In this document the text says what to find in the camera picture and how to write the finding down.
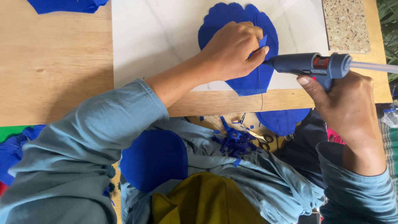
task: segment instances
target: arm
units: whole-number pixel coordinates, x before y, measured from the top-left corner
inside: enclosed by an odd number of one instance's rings
[[[0,199],[0,223],[116,223],[103,165],[199,84],[247,75],[265,57],[253,24],[230,23],[197,56],[150,78],[82,102],[23,148],[9,170],[13,184]]]
[[[321,207],[325,223],[397,223],[396,192],[386,169],[370,77],[349,72],[326,94],[308,76],[298,82],[314,100],[324,121],[346,142],[317,145],[328,186]]]

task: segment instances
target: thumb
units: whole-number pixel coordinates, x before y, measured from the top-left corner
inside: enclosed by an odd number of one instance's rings
[[[246,60],[250,64],[250,67],[253,68],[252,70],[264,62],[265,55],[267,55],[268,51],[268,46],[261,47],[257,51],[253,52],[252,55]]]
[[[297,77],[298,83],[303,87],[303,89],[310,95],[315,105],[323,104],[329,100],[328,95],[325,90],[317,82],[308,75],[300,75]]]

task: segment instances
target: light blue shirt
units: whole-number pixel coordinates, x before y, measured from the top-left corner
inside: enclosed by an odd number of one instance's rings
[[[322,189],[271,153],[242,155],[234,167],[236,159],[220,154],[209,129],[169,118],[150,87],[136,80],[85,100],[24,145],[23,159],[9,170],[16,178],[0,198],[0,223],[116,223],[110,200],[103,196],[109,184],[103,165],[120,160],[121,150],[153,124],[182,138],[188,175],[206,170],[233,179],[270,223],[294,222],[322,203]],[[321,207],[324,224],[398,223],[387,170],[360,176],[340,167],[341,145],[320,143],[317,150],[328,186],[324,193],[329,202]],[[145,223],[152,192],[139,192],[122,179],[123,221]],[[167,193],[178,183],[170,180],[154,191]]]

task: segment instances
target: light blue sleeve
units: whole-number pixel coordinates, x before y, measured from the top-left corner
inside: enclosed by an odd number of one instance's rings
[[[15,180],[0,199],[0,223],[117,223],[103,165],[155,121],[160,99],[141,80],[82,102],[23,147],[9,170]]]
[[[322,224],[398,223],[397,196],[388,169],[366,177],[341,167],[343,145],[321,142],[316,146],[329,199],[320,207]]]

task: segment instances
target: white tile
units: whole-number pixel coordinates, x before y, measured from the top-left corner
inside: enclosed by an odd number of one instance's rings
[[[112,0],[115,88],[148,78],[199,53],[203,18],[219,0]],[[321,0],[236,0],[253,4],[273,22],[279,54],[328,55]],[[268,89],[301,88],[296,75],[274,72]],[[231,90],[222,81],[194,90]]]

